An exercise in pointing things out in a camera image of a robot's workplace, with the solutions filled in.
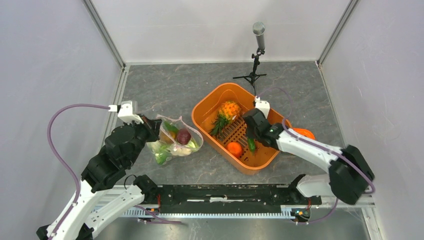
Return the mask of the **green toy cucumber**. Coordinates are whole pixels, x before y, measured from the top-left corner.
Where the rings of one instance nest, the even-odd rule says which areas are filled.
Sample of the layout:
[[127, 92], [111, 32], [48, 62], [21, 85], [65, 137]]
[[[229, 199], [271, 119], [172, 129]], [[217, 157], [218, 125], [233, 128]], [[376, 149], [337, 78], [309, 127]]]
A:
[[256, 153], [256, 143], [255, 140], [253, 138], [248, 137], [247, 138], [247, 144], [248, 144], [248, 149], [250, 151], [250, 153], [254, 156]]

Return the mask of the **orange toy pineapple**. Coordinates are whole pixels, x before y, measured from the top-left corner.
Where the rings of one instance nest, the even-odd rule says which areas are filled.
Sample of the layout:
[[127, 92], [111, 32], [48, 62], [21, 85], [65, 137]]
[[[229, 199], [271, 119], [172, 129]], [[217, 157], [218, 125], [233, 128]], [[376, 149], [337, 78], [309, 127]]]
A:
[[222, 103], [217, 110], [216, 118], [212, 124], [213, 128], [209, 134], [218, 138], [223, 130], [238, 118], [241, 111], [242, 108], [235, 101], [229, 100]]

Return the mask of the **green toy lettuce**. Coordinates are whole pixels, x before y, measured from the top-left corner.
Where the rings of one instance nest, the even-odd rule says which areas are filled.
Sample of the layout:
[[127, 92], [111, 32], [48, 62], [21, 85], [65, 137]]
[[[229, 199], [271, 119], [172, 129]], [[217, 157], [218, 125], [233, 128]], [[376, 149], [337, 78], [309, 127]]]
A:
[[146, 145], [151, 150], [158, 165], [163, 165], [167, 161], [172, 159], [171, 144], [167, 144], [161, 141], [155, 141], [148, 142]]

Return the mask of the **small yellow toy fruit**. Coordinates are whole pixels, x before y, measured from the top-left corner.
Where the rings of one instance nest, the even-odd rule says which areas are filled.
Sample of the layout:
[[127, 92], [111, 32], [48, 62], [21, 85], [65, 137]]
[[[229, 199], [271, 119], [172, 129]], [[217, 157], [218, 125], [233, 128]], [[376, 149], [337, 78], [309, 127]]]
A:
[[175, 141], [176, 134], [174, 132], [166, 133], [164, 131], [160, 131], [159, 134], [160, 141], [165, 144], [173, 144]]

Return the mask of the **yellow green toy mango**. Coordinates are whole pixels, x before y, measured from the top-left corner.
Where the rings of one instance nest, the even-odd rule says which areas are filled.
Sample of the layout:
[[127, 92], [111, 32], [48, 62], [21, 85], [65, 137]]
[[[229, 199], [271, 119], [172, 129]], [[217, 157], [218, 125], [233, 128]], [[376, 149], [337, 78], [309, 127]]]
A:
[[164, 121], [163, 124], [169, 133], [177, 134], [179, 132], [179, 129], [176, 126], [172, 125], [171, 123]]

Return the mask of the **clear dotted zip top bag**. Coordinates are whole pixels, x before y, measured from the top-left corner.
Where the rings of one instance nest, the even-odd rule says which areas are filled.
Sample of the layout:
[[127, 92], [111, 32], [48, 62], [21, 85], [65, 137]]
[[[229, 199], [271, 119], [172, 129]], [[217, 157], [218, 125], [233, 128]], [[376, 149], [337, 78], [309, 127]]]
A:
[[[191, 126], [189, 126], [188, 124], [186, 124], [184, 121], [183, 121], [183, 118], [182, 117], [179, 117], [179, 118], [177, 118], [177, 119], [173, 119], [173, 118], [169, 118], [169, 117], [166, 117], [166, 116], [164, 116], [164, 115], [160, 115], [160, 114], [158, 114], [157, 116], [156, 116], [158, 119], [160, 119], [160, 120], [162, 120], [162, 123], [161, 123], [161, 126], [160, 126], [160, 131], [163, 131], [163, 132], [165, 132], [165, 133], [169, 133], [167, 130], [166, 130], [166, 128], [165, 128], [165, 125], [164, 125], [164, 122], [165, 121], [167, 121], [167, 122], [169, 122], [170, 124], [172, 124], [172, 125], [174, 125], [175, 127], [177, 127], [179, 130], [180, 129], [188, 129], [188, 131], [190, 132], [190, 134], [191, 134], [191, 140], [194, 140], [194, 141], [196, 141], [196, 143], [200, 146], [200, 149], [201, 149], [201, 147], [203, 146], [203, 144], [204, 144], [204, 138], [202, 137], [202, 135], [200, 134], [200, 132], [198, 131], [198, 130], [196, 130], [196, 129], [194, 129], [193, 127], [191, 127]], [[176, 140], [176, 137], [175, 137], [175, 140], [174, 140], [174, 143], [173, 144], [171, 144], [171, 145], [180, 145], [180, 146], [183, 146], [183, 145], [181, 145], [181, 144], [179, 144], [178, 142], [177, 142], [177, 140]], [[183, 157], [183, 156], [173, 156], [172, 155], [172, 159], [174, 159], [174, 158], [176, 158], [176, 157]]]

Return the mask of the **dark red toy fruit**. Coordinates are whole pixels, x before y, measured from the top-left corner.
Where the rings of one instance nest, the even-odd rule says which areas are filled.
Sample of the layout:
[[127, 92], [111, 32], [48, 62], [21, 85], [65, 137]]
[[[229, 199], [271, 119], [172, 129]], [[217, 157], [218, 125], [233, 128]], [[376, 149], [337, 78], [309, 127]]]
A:
[[176, 141], [184, 146], [190, 142], [191, 138], [192, 136], [187, 128], [180, 129], [176, 135]]

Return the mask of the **white toy cabbage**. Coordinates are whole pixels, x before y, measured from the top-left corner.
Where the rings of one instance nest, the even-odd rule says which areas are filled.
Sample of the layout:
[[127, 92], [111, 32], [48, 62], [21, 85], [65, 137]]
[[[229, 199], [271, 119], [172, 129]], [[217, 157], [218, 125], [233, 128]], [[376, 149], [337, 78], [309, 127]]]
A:
[[200, 149], [200, 145], [197, 144], [193, 139], [186, 145], [173, 144], [170, 146], [170, 153], [172, 156], [185, 157]]

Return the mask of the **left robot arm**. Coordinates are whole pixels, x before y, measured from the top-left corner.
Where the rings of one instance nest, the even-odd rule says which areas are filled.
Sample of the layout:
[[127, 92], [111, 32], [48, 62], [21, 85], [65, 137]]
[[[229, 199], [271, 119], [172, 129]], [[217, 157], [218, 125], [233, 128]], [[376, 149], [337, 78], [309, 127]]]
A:
[[95, 210], [102, 197], [131, 169], [146, 143], [159, 139], [161, 119], [141, 114], [136, 118], [116, 127], [105, 139], [82, 171], [79, 189], [69, 204], [54, 222], [37, 229], [40, 240], [93, 240], [128, 209], [157, 199], [158, 186], [147, 175], [140, 175], [121, 195]]

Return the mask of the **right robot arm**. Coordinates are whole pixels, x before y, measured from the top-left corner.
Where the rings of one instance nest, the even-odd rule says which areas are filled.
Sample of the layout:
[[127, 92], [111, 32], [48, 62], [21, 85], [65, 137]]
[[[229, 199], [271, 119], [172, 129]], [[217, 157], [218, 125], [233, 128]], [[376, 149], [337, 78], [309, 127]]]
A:
[[367, 189], [375, 191], [374, 174], [360, 150], [327, 145], [305, 137], [282, 123], [270, 124], [264, 113], [250, 109], [242, 116], [246, 135], [263, 146], [300, 157], [325, 171], [322, 175], [301, 174], [290, 184], [289, 199], [302, 204], [310, 197], [334, 196], [355, 205]]

